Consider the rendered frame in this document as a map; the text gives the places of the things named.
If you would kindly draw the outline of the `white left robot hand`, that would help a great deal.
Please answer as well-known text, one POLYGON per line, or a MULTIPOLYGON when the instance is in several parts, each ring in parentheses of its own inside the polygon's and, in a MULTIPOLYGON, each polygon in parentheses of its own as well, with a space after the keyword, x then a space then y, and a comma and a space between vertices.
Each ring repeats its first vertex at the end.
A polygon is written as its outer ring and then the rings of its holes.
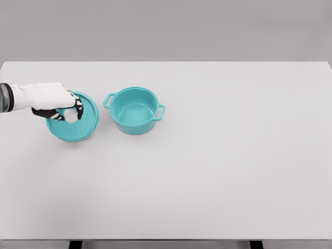
POLYGON ((46 119, 64 121, 65 116, 58 109, 76 109, 77 119, 80 120, 84 113, 81 98, 59 82, 35 84, 36 88, 32 97, 31 110, 35 116, 46 119))

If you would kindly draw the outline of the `teal pot lid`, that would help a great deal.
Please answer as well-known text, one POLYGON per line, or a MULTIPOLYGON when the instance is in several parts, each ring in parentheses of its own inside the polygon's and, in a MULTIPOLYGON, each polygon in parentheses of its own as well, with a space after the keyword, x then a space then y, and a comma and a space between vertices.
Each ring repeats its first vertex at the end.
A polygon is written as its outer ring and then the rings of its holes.
POLYGON ((65 117, 64 121, 46 119, 50 132, 57 138, 67 142, 78 142, 87 139, 96 130, 99 123, 99 110, 93 99, 84 93, 74 91, 74 95, 81 99, 84 113, 81 119, 77 119, 77 109, 57 109, 60 115, 65 117))

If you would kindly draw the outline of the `white table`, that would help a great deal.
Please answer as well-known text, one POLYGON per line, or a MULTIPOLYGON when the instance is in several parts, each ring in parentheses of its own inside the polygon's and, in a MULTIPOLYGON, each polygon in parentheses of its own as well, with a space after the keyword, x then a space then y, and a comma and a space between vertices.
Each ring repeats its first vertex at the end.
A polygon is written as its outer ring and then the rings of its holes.
POLYGON ((0 114, 0 239, 332 239, 327 62, 5 62, 0 81, 90 96, 88 139, 28 109, 0 114), (103 101, 142 87, 166 106, 144 134, 103 101))

